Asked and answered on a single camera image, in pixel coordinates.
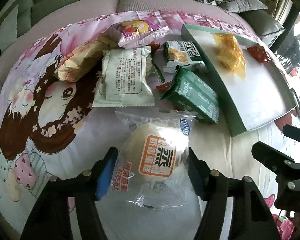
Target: white snack package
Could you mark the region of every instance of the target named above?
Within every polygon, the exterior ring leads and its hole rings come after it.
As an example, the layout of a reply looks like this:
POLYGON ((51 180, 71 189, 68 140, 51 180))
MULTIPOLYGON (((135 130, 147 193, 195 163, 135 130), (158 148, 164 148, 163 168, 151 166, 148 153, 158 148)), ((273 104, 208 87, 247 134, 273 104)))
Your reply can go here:
POLYGON ((174 73, 176 66, 180 65, 191 71, 206 71, 206 66, 200 56, 199 51, 191 41, 167 41, 163 44, 163 54, 167 65, 164 72, 174 73))
POLYGON ((149 117, 147 113, 115 113, 134 130, 119 151, 112 190, 124 193, 122 199, 140 207, 182 206, 186 192, 192 190, 185 164, 195 114, 157 113, 157 117, 149 117))
POLYGON ((154 106, 146 83, 146 58, 151 47, 104 50, 102 78, 96 85, 93 107, 154 106))

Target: snack package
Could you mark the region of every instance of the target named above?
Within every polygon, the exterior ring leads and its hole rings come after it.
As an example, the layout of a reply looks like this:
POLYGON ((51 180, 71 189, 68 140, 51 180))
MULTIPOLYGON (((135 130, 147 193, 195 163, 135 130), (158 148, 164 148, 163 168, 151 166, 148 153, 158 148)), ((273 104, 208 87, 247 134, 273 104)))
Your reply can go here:
POLYGON ((102 77, 93 107, 154 106, 146 83, 146 58, 151 47, 104 50, 102 77))
POLYGON ((167 99, 182 111, 197 112, 199 122, 218 123, 218 96, 192 71, 178 66, 171 83, 167 89, 165 87, 163 84, 159 88, 165 90, 160 100, 167 99))
POLYGON ((155 74, 157 76, 157 79, 159 82, 164 83, 165 79, 164 76, 160 70, 160 68, 154 63, 153 57, 152 57, 152 52, 147 56, 147 63, 146 63, 146 78, 150 74, 155 74))
POLYGON ((192 188, 185 164, 195 115, 160 113, 151 118, 115 113, 135 130, 120 149, 112 189, 140 207, 182 206, 192 188))
POLYGON ((151 42, 163 38, 169 32, 169 27, 160 15, 158 23, 150 20, 136 19, 113 24, 98 39, 105 42, 116 42, 125 49, 146 46, 151 42))
POLYGON ((266 52, 263 46, 252 46, 250 48, 247 48, 247 51, 259 63, 267 64, 269 61, 271 61, 271 57, 266 52))
POLYGON ((163 44, 163 55, 167 60, 164 72, 174 73, 177 65, 191 71, 197 69, 206 71, 199 51, 191 41, 167 41, 163 44))
POLYGON ((246 60, 235 36, 230 33, 212 33, 212 36, 219 50, 217 59, 224 67, 245 79, 246 60))
POLYGON ((103 49, 115 47, 115 44, 98 40, 81 44, 60 61, 55 74, 62 81, 76 82, 101 60, 103 49))

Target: yellow snack package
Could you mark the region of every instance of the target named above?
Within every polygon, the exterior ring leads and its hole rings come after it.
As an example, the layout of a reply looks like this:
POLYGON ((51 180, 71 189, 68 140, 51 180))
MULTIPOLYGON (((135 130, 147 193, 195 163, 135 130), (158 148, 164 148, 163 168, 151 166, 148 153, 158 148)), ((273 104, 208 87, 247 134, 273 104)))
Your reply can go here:
POLYGON ((102 59, 103 49, 113 49, 116 44, 108 44, 99 40, 92 40, 76 47, 65 56, 55 71, 59 80, 76 82, 102 59))
POLYGON ((239 77, 246 78, 246 60, 235 36, 230 33, 212 33, 219 50, 217 59, 239 77))

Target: brand logo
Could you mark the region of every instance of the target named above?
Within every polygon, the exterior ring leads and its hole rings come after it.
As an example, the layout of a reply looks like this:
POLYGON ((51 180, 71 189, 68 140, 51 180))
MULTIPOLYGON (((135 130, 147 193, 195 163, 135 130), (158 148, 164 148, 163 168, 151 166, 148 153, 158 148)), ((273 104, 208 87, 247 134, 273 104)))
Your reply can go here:
POLYGON ((185 136, 189 135, 190 126, 189 126, 189 123, 186 119, 183 119, 183 118, 180 119, 180 129, 181 129, 181 132, 185 136))

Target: nutrition label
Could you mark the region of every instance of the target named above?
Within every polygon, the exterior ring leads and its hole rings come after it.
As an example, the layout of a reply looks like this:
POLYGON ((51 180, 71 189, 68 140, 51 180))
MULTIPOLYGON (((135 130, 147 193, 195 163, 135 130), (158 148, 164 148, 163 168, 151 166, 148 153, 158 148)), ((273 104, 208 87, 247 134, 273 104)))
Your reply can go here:
POLYGON ((142 91, 141 60, 118 58, 115 75, 116 94, 138 94, 142 91))

